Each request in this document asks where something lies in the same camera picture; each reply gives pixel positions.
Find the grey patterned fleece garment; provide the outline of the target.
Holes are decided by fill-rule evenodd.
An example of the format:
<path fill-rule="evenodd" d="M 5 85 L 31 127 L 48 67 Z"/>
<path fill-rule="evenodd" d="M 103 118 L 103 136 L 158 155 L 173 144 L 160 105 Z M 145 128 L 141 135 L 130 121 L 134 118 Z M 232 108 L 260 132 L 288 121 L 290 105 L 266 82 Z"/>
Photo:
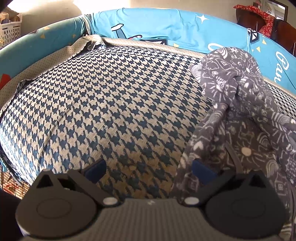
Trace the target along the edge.
<path fill-rule="evenodd" d="M 295 111 L 283 114 L 256 60 L 246 51 L 225 47 L 190 67 L 212 107 L 183 152 L 171 196 L 183 201 L 202 186 L 192 173 L 198 159 L 216 173 L 262 171 L 288 214 L 280 237 L 295 240 Z"/>

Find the houndstooth mattress cover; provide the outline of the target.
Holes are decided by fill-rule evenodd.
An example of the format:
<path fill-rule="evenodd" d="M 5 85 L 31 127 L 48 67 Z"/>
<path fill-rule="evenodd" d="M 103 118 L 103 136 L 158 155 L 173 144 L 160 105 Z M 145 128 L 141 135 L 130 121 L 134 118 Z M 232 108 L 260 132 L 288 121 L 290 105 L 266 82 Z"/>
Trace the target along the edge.
<path fill-rule="evenodd" d="M 1 109 L 1 161 L 33 183 L 98 159 L 100 187 L 120 199 L 171 196 L 177 167 L 213 102 L 190 67 L 202 59 L 138 46 L 88 42 L 21 81 Z"/>

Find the blue cartoon bed bumper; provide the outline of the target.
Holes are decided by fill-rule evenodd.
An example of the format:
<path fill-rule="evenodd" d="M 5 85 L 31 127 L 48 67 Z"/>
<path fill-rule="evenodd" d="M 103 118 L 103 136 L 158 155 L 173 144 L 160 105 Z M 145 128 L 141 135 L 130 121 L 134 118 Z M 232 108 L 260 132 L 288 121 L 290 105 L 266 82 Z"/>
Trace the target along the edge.
<path fill-rule="evenodd" d="M 1 86 L 84 35 L 150 41 L 200 53 L 222 47 L 249 52 L 262 74 L 295 92 L 295 57 L 261 33 L 213 16 L 178 9 L 114 9 L 42 27 L 1 44 Z"/>

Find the red patterned cloth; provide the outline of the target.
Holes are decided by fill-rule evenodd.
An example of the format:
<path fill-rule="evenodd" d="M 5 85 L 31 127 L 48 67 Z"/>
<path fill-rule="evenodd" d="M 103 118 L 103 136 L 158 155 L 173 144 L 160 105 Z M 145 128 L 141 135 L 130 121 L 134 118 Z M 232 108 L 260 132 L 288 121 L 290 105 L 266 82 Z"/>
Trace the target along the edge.
<path fill-rule="evenodd" d="M 236 9 L 237 24 L 270 38 L 273 31 L 274 17 L 255 6 L 244 6 L 241 4 L 233 7 Z"/>

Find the dark wooden chair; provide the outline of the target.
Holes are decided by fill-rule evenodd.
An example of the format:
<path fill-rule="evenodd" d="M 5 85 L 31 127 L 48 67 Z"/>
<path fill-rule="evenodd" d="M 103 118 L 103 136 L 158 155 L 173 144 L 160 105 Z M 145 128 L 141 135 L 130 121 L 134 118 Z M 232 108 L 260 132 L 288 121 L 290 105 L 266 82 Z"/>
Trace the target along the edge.
<path fill-rule="evenodd" d="M 275 18 L 270 39 L 295 56 L 295 28 L 292 25 Z"/>

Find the white plastic basket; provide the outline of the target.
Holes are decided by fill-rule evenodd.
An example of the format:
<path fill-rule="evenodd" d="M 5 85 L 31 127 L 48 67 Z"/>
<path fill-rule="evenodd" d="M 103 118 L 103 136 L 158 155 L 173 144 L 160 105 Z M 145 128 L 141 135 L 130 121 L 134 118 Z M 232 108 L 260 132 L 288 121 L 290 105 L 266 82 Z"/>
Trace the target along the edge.
<path fill-rule="evenodd" d="M 15 41 L 21 36 L 22 14 L 10 16 L 8 13 L 1 12 L 0 24 L 0 48 Z"/>

